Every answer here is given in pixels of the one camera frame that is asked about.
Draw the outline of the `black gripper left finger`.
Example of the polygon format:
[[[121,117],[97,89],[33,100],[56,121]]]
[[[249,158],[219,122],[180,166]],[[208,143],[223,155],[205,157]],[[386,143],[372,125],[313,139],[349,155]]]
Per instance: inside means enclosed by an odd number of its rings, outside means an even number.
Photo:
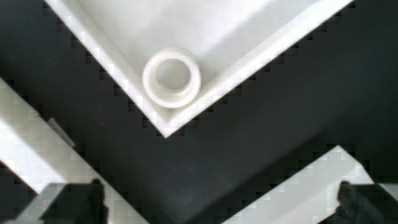
[[[107,224],[105,187],[89,183],[52,183],[38,194],[22,214],[18,224]]]

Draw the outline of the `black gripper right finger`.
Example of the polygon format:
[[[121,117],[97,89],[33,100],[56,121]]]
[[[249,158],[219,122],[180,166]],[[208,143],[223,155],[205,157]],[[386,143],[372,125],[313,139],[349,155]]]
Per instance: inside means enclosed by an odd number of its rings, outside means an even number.
[[[343,181],[338,208],[320,224],[398,224],[398,183]]]

